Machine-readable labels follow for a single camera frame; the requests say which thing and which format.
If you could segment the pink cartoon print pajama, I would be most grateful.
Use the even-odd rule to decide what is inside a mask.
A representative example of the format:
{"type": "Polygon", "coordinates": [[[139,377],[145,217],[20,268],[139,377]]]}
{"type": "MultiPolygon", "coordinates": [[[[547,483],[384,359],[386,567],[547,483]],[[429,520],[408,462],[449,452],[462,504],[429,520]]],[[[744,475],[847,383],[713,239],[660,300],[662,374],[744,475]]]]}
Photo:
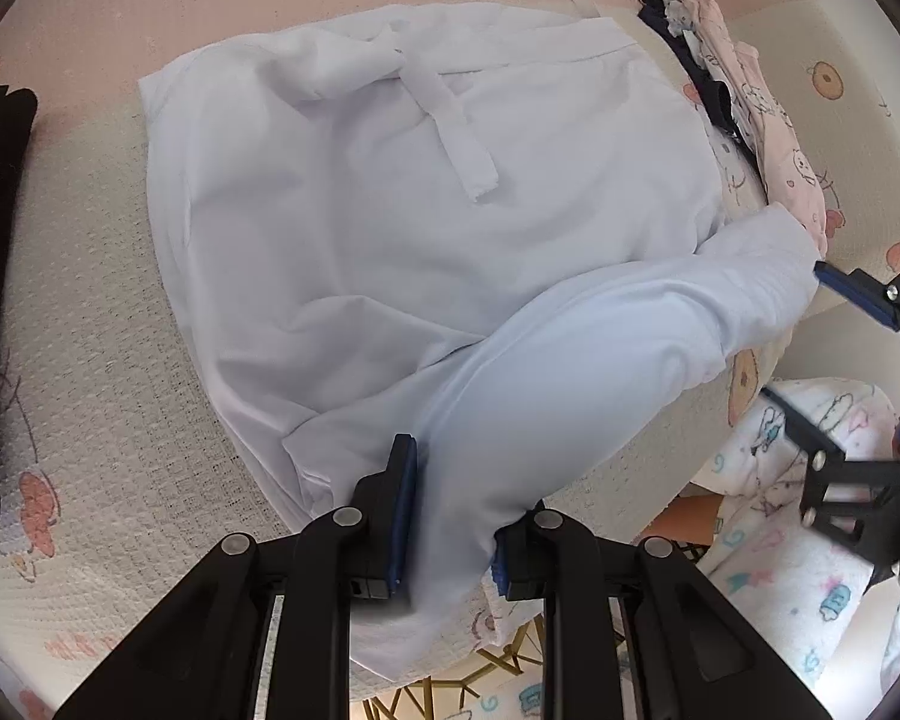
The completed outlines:
{"type": "Polygon", "coordinates": [[[731,37],[717,0],[663,0],[673,34],[688,39],[692,54],[727,85],[733,120],[743,143],[736,145],[763,181],[772,203],[790,211],[827,252],[826,202],[795,127],[777,103],[759,67],[756,47],[731,37]]]}

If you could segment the white shirt navy trim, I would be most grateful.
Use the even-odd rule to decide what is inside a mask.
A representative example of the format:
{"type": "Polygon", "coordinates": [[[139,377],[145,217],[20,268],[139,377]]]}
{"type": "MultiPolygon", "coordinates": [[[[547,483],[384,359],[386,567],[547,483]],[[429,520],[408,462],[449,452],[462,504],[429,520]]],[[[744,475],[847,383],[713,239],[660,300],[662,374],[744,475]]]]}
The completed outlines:
{"type": "Polygon", "coordinates": [[[385,678],[499,528],[813,299],[809,232],[767,197],[725,208],[701,115],[589,8],[388,5],[139,91],[165,291],[272,507],[303,527],[418,441],[408,585],[352,642],[385,678]]]}

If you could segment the wicker bamboo basket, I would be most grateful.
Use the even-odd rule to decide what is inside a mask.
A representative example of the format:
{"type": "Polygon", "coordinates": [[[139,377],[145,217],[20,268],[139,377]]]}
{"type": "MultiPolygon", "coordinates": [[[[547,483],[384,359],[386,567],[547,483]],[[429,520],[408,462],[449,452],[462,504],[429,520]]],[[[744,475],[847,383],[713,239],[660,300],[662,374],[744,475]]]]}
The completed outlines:
{"type": "Polygon", "coordinates": [[[443,673],[352,702],[359,718],[539,718],[543,622],[526,622],[504,647],[481,647],[443,673]]]}

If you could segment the pink cream Hello Kitty blanket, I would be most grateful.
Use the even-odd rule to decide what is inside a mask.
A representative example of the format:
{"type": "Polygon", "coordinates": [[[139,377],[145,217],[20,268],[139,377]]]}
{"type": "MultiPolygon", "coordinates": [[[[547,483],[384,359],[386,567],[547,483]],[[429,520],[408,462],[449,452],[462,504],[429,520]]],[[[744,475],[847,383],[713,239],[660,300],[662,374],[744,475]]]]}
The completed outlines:
{"type": "MultiPolygon", "coordinates": [[[[46,718],[230,527],[281,523],[201,395],[157,273],[137,80],[244,32],[388,4],[16,0],[0,83],[38,98],[0,341],[0,686],[46,718]]],[[[628,31],[634,0],[595,0],[628,31]]],[[[900,265],[900,34],[877,0],[717,0],[823,174],[843,266],[900,265]]]]}

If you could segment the navy garment under pajama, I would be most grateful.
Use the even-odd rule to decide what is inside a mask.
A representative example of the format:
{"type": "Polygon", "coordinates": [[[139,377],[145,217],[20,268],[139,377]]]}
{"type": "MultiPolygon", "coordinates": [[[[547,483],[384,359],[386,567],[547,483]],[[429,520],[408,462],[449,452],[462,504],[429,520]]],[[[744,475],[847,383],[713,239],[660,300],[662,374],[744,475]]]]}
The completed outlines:
{"type": "Polygon", "coordinates": [[[665,2],[663,0],[640,0],[639,18],[644,25],[655,32],[656,36],[662,37],[663,43],[667,44],[674,57],[678,59],[679,65],[683,67],[692,86],[696,89],[710,123],[724,135],[728,135],[737,145],[741,145],[743,137],[733,120],[731,96],[727,85],[717,80],[704,67],[701,59],[694,57],[688,39],[683,34],[671,32],[665,13],[665,2]]]}

